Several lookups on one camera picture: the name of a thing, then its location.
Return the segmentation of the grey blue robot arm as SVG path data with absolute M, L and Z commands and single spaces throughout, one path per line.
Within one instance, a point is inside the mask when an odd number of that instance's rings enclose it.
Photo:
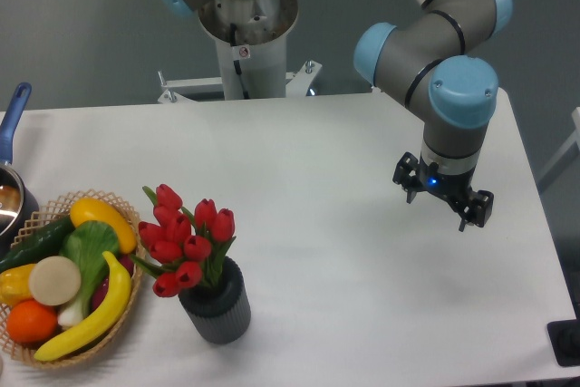
M 286 38 L 297 0 L 162 0 L 175 14 L 197 15 L 213 38 L 225 97 L 284 97 Z M 512 0 L 417 0 L 423 16 L 406 29 L 378 23 L 354 49 L 355 70 L 424 124 L 419 156 L 399 160 L 394 182 L 414 199 L 445 201 L 462 226 L 483 227 L 494 197 L 474 190 L 478 163 L 498 95 L 495 70 L 469 51 L 502 30 Z

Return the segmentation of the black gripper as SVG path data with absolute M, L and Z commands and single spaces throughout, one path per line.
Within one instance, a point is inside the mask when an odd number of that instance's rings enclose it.
M 476 155 L 464 159 L 422 155 L 419 159 L 405 152 L 398 161 L 392 181 L 406 192 L 410 204 L 419 192 L 428 192 L 449 204 L 460 216 L 459 231 L 467 225 L 484 227 L 492 214 L 494 195 L 487 190 L 474 191 L 471 180 Z

